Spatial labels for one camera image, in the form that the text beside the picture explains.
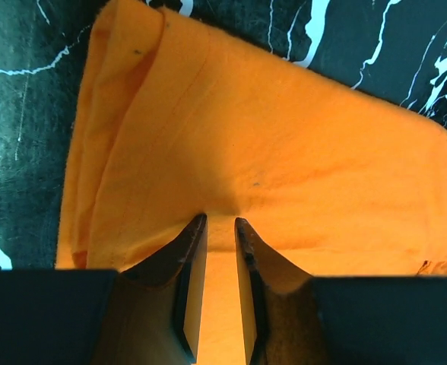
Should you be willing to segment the orange t shirt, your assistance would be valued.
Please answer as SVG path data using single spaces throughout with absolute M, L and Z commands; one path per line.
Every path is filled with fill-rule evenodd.
M 167 8 L 90 34 L 55 266 L 126 270 L 208 216 L 200 364 L 242 364 L 234 221 L 313 275 L 447 275 L 447 131 Z

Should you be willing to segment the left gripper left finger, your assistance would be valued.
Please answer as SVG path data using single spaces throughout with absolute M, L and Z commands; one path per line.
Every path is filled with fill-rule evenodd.
M 207 258 L 207 217 L 117 274 L 92 364 L 194 364 Z

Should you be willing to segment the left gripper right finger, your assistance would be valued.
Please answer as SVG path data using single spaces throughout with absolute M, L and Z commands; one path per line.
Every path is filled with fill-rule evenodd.
M 247 364 L 328 364 L 312 276 L 270 247 L 244 218 L 234 224 Z

